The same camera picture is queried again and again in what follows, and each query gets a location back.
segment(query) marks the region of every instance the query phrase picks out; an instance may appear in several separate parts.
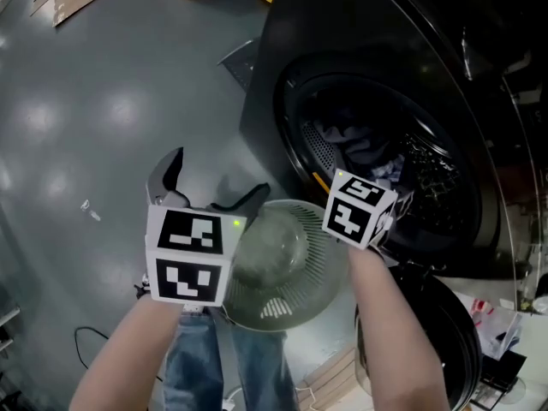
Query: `gray floor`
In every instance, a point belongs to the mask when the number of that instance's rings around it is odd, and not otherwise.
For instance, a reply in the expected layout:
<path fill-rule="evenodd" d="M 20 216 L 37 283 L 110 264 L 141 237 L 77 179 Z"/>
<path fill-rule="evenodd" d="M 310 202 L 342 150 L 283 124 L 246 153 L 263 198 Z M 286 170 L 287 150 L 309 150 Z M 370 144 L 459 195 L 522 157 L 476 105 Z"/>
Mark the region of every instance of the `gray floor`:
<path fill-rule="evenodd" d="M 0 295 L 22 309 L 0 369 L 38 409 L 65 409 L 84 372 L 74 328 L 111 333 L 134 303 L 144 185 L 165 153 L 185 147 L 179 188 L 193 206 L 263 181 L 283 192 L 241 140 L 244 93 L 216 66 L 260 34 L 261 1 L 98 0 L 58 29 L 52 2 L 29 17 L 32 1 L 0 14 Z M 353 303 L 346 289 L 327 317 L 289 333 L 296 380 L 351 339 Z M 84 360 L 102 344 L 82 335 Z"/>

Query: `blue jeans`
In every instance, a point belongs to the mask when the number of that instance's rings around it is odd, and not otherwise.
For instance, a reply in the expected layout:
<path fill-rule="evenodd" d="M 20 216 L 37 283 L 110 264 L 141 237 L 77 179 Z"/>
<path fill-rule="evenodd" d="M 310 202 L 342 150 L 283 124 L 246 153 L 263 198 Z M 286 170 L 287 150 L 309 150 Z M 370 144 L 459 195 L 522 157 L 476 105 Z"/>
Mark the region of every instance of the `blue jeans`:
<path fill-rule="evenodd" d="M 283 355 L 284 333 L 230 325 L 247 411 L 296 411 L 295 386 Z M 165 411 L 221 411 L 223 372 L 215 321 L 183 314 L 167 355 Z"/>

